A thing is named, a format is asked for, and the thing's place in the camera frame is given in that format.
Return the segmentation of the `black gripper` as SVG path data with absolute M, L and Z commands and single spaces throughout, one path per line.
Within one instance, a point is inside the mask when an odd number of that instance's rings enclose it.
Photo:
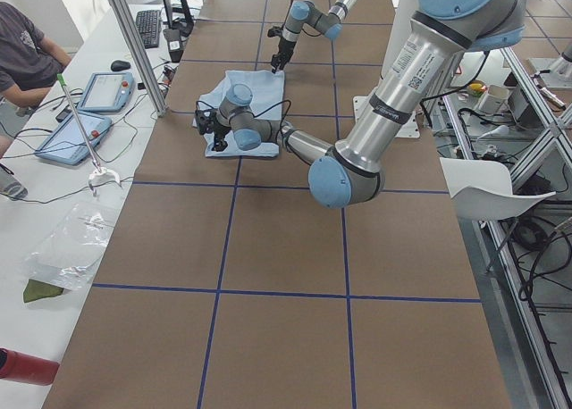
M 220 123 L 215 123 L 213 126 L 214 132 L 214 142 L 212 151 L 222 152 L 228 147 L 228 143 L 225 141 L 226 135 L 231 131 L 231 128 Z
M 285 38 L 281 38 L 278 44 L 278 52 L 272 56 L 271 67 L 272 74 L 284 69 L 293 56 L 296 43 Z

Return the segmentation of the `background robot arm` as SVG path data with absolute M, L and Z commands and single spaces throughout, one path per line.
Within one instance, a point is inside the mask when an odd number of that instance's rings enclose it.
M 561 52 L 550 67 L 551 73 L 563 80 L 571 80 L 572 42 Z

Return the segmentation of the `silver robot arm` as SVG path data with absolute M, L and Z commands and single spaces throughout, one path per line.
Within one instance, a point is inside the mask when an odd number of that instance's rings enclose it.
M 267 36 L 280 39 L 278 51 L 272 56 L 272 73 L 282 71 L 290 62 L 295 46 L 305 26 L 314 29 L 320 35 L 334 41 L 341 33 L 342 22 L 357 0 L 336 0 L 327 13 L 320 11 L 311 0 L 290 0 L 290 7 L 284 22 L 271 27 Z
M 258 119 L 250 108 L 252 92 L 244 84 L 231 85 L 217 107 L 199 111 L 196 124 L 200 133 L 213 134 L 216 151 L 227 147 L 227 134 L 242 151 L 264 142 L 282 144 L 309 164 L 310 192 L 325 207 L 367 202 L 383 188 L 383 152 L 444 64 L 457 53 L 515 45 L 524 31 L 525 10 L 526 0 L 415 0 L 408 38 L 349 135 L 333 145 L 283 119 Z

